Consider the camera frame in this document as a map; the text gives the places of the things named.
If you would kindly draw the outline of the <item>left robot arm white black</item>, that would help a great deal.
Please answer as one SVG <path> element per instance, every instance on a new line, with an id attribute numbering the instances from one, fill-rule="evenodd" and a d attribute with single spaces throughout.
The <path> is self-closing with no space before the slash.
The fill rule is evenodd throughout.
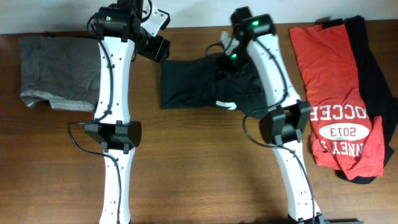
<path id="1" fill-rule="evenodd" d="M 100 223 L 130 223 L 131 166 L 142 136 L 142 124 L 129 112 L 129 72 L 139 54 L 157 63 L 169 56 L 170 41 L 158 34 L 170 22 L 169 13 L 152 1 L 117 1 L 94 14 L 91 31 L 101 57 L 99 98 L 95 118 L 85 132 L 104 157 L 104 204 Z"/>

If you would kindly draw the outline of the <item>dark green Nike t-shirt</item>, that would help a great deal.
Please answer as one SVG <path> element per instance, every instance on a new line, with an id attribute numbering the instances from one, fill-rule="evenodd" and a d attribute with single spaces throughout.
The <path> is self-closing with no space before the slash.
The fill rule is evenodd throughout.
<path id="1" fill-rule="evenodd" d="M 267 101 L 254 64 L 246 60 L 241 77 L 217 77 L 217 55 L 163 62 L 160 108 L 171 110 L 211 106 L 238 110 L 252 118 L 262 119 L 267 114 Z"/>

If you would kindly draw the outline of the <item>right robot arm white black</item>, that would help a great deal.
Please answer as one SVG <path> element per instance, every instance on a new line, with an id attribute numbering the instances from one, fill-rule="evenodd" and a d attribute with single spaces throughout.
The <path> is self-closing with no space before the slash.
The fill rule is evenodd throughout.
<path id="1" fill-rule="evenodd" d="M 324 223 L 303 159 L 303 132 L 310 104 L 301 99 L 290 80 L 274 23 L 270 15 L 254 16 L 248 7 L 237 8 L 230 20 L 233 34 L 228 59 L 238 68 L 251 62 L 264 90 L 260 145 L 272 149 L 279 164 L 288 198 L 288 221 Z"/>

